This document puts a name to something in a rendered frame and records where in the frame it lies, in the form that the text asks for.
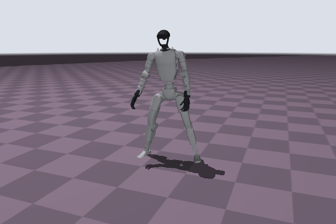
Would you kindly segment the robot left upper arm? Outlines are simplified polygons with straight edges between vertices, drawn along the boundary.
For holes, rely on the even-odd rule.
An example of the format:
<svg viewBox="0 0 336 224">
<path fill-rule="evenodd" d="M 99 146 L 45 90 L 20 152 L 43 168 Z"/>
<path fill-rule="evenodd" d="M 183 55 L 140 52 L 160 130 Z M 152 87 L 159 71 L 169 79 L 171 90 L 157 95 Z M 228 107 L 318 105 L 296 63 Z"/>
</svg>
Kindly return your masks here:
<svg viewBox="0 0 336 224">
<path fill-rule="evenodd" d="M 183 51 L 175 50 L 175 55 L 179 58 L 179 63 L 182 71 L 180 72 L 180 77 L 185 78 L 185 70 L 187 70 L 187 63 L 185 59 L 185 53 Z M 188 70 L 187 70 L 188 71 Z"/>
</svg>

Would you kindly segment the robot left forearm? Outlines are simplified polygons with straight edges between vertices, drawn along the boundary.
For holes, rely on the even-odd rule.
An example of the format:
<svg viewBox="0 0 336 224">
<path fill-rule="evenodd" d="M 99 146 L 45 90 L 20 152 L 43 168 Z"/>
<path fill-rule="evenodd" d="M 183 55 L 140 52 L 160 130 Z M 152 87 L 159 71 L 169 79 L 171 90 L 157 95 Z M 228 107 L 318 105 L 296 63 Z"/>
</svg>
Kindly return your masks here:
<svg viewBox="0 0 336 224">
<path fill-rule="evenodd" d="M 188 74 L 188 71 L 185 70 L 185 76 L 186 78 L 183 78 L 183 83 L 184 83 L 184 91 L 187 91 L 187 95 L 191 95 L 191 87 L 190 87 L 190 76 Z"/>
</svg>

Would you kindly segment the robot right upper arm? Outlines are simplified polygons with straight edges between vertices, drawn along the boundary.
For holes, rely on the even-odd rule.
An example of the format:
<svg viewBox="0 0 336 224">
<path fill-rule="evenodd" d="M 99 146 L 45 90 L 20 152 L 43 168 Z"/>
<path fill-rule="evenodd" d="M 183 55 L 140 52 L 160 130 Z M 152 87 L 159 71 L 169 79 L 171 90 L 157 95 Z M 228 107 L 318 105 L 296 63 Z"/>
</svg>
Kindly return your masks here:
<svg viewBox="0 0 336 224">
<path fill-rule="evenodd" d="M 146 64 L 145 64 L 145 70 L 143 71 L 142 77 L 148 79 L 150 77 L 150 70 L 153 65 L 155 52 L 149 53 L 147 56 Z"/>
</svg>

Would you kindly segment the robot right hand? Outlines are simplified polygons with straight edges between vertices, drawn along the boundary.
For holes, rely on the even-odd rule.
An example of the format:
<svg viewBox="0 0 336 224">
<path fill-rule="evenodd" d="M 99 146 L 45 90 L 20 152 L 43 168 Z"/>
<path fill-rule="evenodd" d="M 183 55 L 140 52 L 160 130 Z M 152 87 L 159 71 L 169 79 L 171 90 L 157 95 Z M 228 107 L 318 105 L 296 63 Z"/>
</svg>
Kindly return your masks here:
<svg viewBox="0 0 336 224">
<path fill-rule="evenodd" d="M 136 93 L 134 93 L 134 97 L 132 98 L 132 101 L 131 101 L 131 104 L 130 104 L 132 109 L 135 109 L 134 103 L 136 102 L 137 97 L 139 97 L 139 93 L 140 93 L 140 90 L 137 90 Z"/>
</svg>

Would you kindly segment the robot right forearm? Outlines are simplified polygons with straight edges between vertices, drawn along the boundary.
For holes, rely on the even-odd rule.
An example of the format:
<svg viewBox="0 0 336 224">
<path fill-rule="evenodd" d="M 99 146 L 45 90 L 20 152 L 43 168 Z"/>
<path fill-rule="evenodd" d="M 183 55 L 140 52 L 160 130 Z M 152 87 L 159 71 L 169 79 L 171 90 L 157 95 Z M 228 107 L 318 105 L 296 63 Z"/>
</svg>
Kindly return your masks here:
<svg viewBox="0 0 336 224">
<path fill-rule="evenodd" d="M 147 80 L 146 80 L 145 78 L 143 78 L 142 75 L 141 75 L 141 78 L 140 78 L 140 82 L 139 82 L 138 88 L 136 89 L 136 91 L 137 91 L 137 90 L 140 90 L 139 95 L 142 94 L 142 91 L 143 91 L 143 89 L 144 89 L 144 86 L 145 86 L 145 83 L 146 83 L 146 82 L 147 82 Z M 136 92 L 136 91 L 135 91 L 135 92 Z"/>
</svg>

